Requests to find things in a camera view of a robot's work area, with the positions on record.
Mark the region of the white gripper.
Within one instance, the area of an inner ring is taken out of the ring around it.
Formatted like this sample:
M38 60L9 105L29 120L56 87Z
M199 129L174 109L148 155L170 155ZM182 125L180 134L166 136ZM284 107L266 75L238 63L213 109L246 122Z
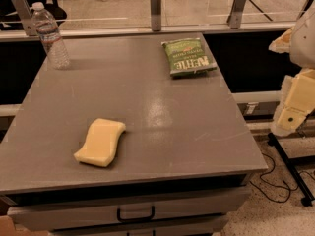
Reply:
M269 50L288 53L293 28L275 39ZM302 69L296 76L285 76L281 88L280 104L276 108L271 131L285 137L294 133L315 109L315 70Z

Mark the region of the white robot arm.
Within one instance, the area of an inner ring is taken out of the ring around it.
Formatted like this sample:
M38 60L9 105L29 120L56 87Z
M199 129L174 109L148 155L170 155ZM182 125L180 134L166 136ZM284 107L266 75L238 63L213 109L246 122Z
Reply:
M296 24L275 39L269 50L288 53L301 71L285 76L280 104L276 108L271 131L285 137L294 133L315 110L315 9L308 9Z

